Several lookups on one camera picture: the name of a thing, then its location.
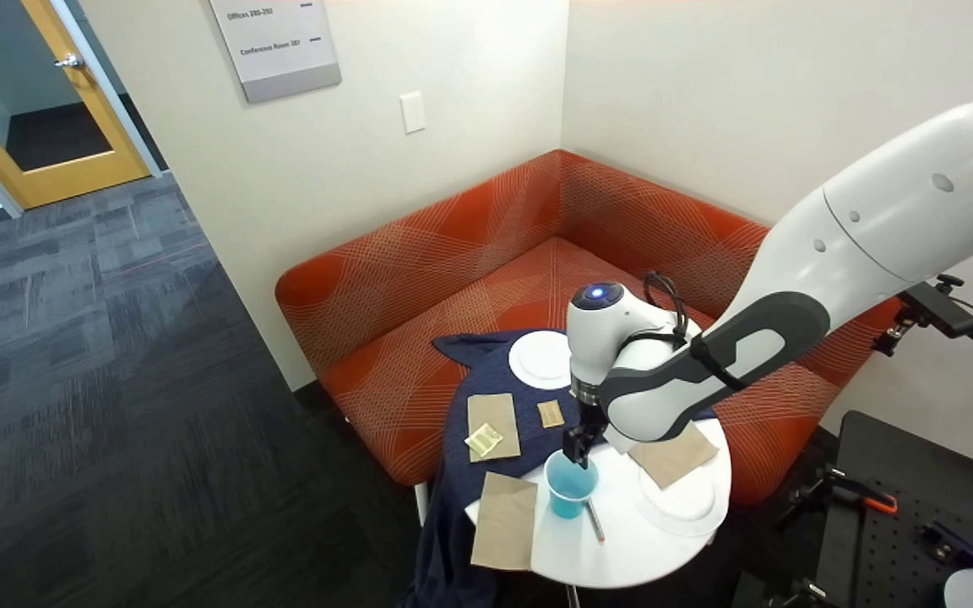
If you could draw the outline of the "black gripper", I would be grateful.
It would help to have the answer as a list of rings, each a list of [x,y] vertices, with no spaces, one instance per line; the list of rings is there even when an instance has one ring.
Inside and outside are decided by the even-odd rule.
[[[565,433],[565,454],[575,467],[584,467],[588,451],[600,442],[607,430],[607,410],[594,385],[575,380],[571,399],[576,406],[576,421]]]

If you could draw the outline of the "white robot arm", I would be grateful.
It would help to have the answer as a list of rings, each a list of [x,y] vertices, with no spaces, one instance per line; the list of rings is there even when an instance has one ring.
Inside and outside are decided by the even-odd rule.
[[[861,154],[759,238],[708,326],[620,284],[566,299],[571,391],[565,454],[614,433],[673,440],[690,417],[815,351],[861,311],[973,256],[973,101]]]

